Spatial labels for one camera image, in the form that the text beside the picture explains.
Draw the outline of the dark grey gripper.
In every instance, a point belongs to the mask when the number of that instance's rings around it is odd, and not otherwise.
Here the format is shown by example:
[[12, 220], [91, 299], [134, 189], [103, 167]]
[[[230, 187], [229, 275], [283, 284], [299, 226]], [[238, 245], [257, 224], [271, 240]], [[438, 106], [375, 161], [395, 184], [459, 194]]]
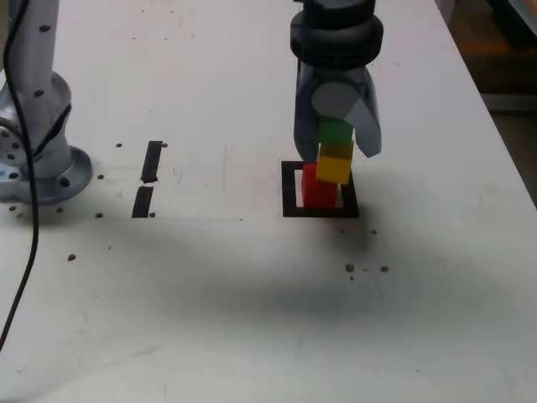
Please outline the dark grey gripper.
[[350, 125], [357, 147], [371, 158], [382, 149], [373, 78], [363, 66], [330, 71], [298, 61], [295, 93], [295, 147], [304, 162], [316, 162], [320, 118]]

